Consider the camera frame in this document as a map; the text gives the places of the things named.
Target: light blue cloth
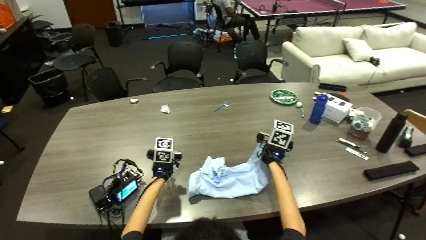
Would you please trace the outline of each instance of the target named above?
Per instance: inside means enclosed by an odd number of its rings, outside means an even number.
[[[236,198],[257,194],[268,185],[269,169],[253,151],[248,162],[227,167],[225,158],[208,156],[203,167],[189,176],[189,198],[201,194],[213,198]]]

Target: gray table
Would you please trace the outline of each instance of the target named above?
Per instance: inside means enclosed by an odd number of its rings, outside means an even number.
[[[269,99],[272,90],[280,88],[299,94],[305,119],[295,106],[279,105]],[[275,119],[296,127],[295,150],[284,165],[303,211],[353,201],[424,177],[426,157],[418,157],[413,159],[421,168],[416,174],[368,181],[364,169],[410,160],[397,146],[388,154],[375,150],[396,112],[369,93],[349,91],[356,106],[373,107],[384,115],[369,139],[355,140],[369,152],[371,160],[365,161],[336,142],[340,137],[351,139],[347,123],[308,123],[316,90],[311,83],[231,85],[148,94],[135,105],[126,98],[72,108],[42,155],[18,220],[98,226],[90,189],[112,173],[112,164],[120,158],[136,161],[146,172],[144,180],[151,179],[152,162],[146,153],[159,136],[175,138],[175,149],[183,152],[184,160],[175,173],[176,186],[162,191],[152,212],[154,227],[177,226],[201,216],[228,221],[276,216],[273,184],[259,195],[237,199],[197,196],[189,200],[187,195],[189,174],[201,167],[207,156],[227,157],[228,166],[245,162],[257,144],[257,132],[271,132]],[[225,101],[231,108],[215,113]],[[164,104],[170,105],[171,114],[160,112]],[[425,139],[416,131],[414,143],[425,143]],[[127,202],[128,213],[136,199],[138,196]]]

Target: white couch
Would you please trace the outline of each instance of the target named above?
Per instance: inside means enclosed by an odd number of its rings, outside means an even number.
[[[426,35],[416,29],[413,22],[299,27],[292,42],[283,44],[283,60],[289,66],[283,68],[281,77],[288,82],[356,83],[371,92],[426,85]],[[371,55],[380,59],[377,67],[368,59],[353,60],[345,38],[365,40]]]

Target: ping pong table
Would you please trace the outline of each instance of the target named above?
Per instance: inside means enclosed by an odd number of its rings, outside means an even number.
[[[389,12],[402,10],[406,5],[387,0],[237,0],[243,7],[260,20],[268,20],[265,42],[271,29],[271,21],[276,26],[281,20],[297,20],[293,23],[307,25],[308,17],[333,16],[333,26],[341,14],[379,12],[385,14],[387,23]]]

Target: hand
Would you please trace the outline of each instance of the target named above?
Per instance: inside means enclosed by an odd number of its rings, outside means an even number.
[[[265,144],[263,148],[261,160],[263,162],[269,165],[272,162],[277,162],[281,164],[281,160],[285,157],[285,149]]]
[[[174,164],[171,163],[155,163],[152,166],[154,177],[163,178],[164,181],[172,177]]]

